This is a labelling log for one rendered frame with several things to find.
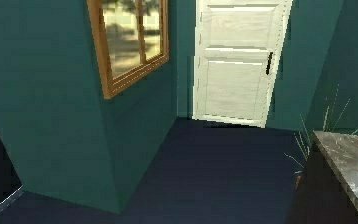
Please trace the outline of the dark counter with marble top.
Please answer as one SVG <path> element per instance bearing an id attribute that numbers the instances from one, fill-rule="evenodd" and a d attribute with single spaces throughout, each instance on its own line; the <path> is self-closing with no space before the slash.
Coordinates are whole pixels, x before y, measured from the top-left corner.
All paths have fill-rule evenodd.
<path id="1" fill-rule="evenodd" d="M 313 139 L 284 224 L 358 224 L 358 135 Z"/>

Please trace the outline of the green house plant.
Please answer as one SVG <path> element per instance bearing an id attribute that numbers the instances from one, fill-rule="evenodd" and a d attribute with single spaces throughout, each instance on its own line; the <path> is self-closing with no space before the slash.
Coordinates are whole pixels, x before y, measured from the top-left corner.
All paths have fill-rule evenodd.
<path id="1" fill-rule="evenodd" d="M 328 132 L 332 132 L 336 129 L 339 121 L 341 120 L 341 118 L 343 117 L 343 114 L 345 113 L 348 104 L 350 103 L 351 99 L 348 99 L 347 102 L 345 103 L 343 109 L 341 110 L 340 114 L 338 115 L 338 118 L 336 121 L 333 121 L 333 114 L 335 111 L 335 106 L 336 106 L 336 101 L 337 101 L 337 97 L 338 97 L 338 93 L 339 93 L 339 87 L 336 87 L 336 92 L 335 92 L 335 97 L 334 97 L 334 101 L 332 104 L 328 104 L 325 112 L 324 112 L 324 119 L 323 119 L 323 124 L 322 124 L 322 130 L 323 131 L 328 131 Z M 305 161 L 308 160 L 309 155 L 310 155 L 310 148 L 312 146 L 312 134 L 307 130 L 306 127 L 306 123 L 304 121 L 303 118 L 301 118 L 301 123 L 302 123 L 302 127 L 303 130 L 302 131 L 298 131 L 297 133 L 294 134 L 294 138 L 296 140 L 296 143 L 301 151 L 301 154 L 303 155 L 303 159 Z M 293 156 L 289 155 L 289 154 L 285 154 L 286 157 L 292 159 L 296 164 L 298 164 L 302 169 L 304 168 L 304 166 L 302 165 L 301 162 L 299 162 L 298 160 L 296 160 Z M 294 174 L 296 175 L 296 180 L 295 180 L 295 189 L 298 189 L 299 187 L 299 183 L 302 179 L 302 173 L 303 170 L 299 170 L 299 171 L 295 171 Z"/>

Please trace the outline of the white panelled room door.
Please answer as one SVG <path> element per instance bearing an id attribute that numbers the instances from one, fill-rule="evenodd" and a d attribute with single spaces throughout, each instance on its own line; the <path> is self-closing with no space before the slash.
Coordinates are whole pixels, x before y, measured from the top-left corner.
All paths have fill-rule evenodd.
<path id="1" fill-rule="evenodd" d="M 193 119 L 266 125 L 293 1 L 196 1 Z"/>

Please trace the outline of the wooden framed window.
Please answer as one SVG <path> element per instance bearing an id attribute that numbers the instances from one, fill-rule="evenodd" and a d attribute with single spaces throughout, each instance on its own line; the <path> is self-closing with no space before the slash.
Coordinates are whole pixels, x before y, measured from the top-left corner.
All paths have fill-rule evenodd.
<path id="1" fill-rule="evenodd" d="M 86 0 L 103 97 L 169 61 L 169 0 Z"/>

